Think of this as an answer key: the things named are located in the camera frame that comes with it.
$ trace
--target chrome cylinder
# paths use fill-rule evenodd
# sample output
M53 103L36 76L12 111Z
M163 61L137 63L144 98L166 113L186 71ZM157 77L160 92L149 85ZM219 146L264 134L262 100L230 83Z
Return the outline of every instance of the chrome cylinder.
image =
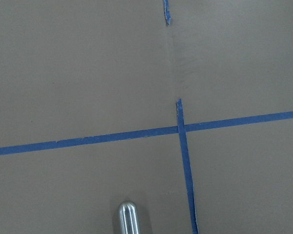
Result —
M140 234L136 205L131 201L120 204L118 209L122 234Z

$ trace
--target tape strip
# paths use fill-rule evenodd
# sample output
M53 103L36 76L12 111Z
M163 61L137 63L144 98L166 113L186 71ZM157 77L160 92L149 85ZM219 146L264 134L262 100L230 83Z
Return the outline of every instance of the tape strip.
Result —
M142 137L154 137L168 134L178 133L177 126L173 127L165 127L165 128L155 128L155 129L147 129L147 130L139 130L133 132L124 132L124 133L114 133L108 135L100 135L100 136L88 136L83 138L74 138L60 141L48 141L27 145L17 145L17 146L8 146L0 148L0 155L8 155L8 154L17 154L17 153L25 153L31 151L39 151L39 150L50 150L64 147L71 147L77 145L87 145L87 144L96 144L117 140L127 140L127 139L135 139Z
M187 135L186 135L186 129L184 124L184 112L183 112L181 99L177 101L177 124L178 124L178 133L179 133L182 161L184 165L184 173L186 178L186 187L187 187L187 194L188 194L188 203L189 203L189 209L190 209L192 232L193 234L199 234L199 229L198 229L197 219L196 219L196 211L195 211L192 172L191 172L190 158L189 158L189 152L188 152Z
M164 2L164 15L165 15L166 25L169 25L171 20L171 16L169 12L169 2L168 0L163 0L163 2Z
M232 118L232 119L218 120L218 121L212 121L212 122L187 124L185 125L185 130L186 132L192 132L192 131L200 131L200 130L207 130L207 129L213 129L213 128L224 128L224 127L230 127L230 126L269 122L269 121L284 120L284 119L291 119L291 118L293 118L293 111L261 115L261 116ZM115 134L100 135L100 136L88 136L84 138L74 138L74 139L67 139L67 140L60 140L60 141L48 141L48 142L26 144L26 145L7 146L7 147L0 148L0 155L57 149L57 148L64 148L64 147L71 147L71 146L78 146L78 145L96 144L96 143L135 139L135 138L142 138L142 137L154 137L154 136L161 136L161 135L168 135L168 134L175 134L175 133L178 133L177 126L139 130L139 131L133 131L133 132L115 133Z
M224 128L224 127L231 127L231 126L245 125L245 124L252 124L252 123L270 122L270 121L284 120L284 119L290 119L290 118L293 118L293 111L261 115L261 116L231 118L231 119L218 120L218 121L212 121L212 122L193 123L193 124L187 124L185 128L186 128L186 132L192 132L192 131L200 131L200 130L213 129L213 128Z

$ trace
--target gray floor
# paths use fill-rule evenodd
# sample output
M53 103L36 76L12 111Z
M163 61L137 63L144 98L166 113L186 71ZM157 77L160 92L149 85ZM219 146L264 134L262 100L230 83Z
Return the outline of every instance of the gray floor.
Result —
M0 1L0 147L293 110L293 0ZM202 234L293 234L293 120L188 133ZM191 233L177 135L0 156L1 233Z

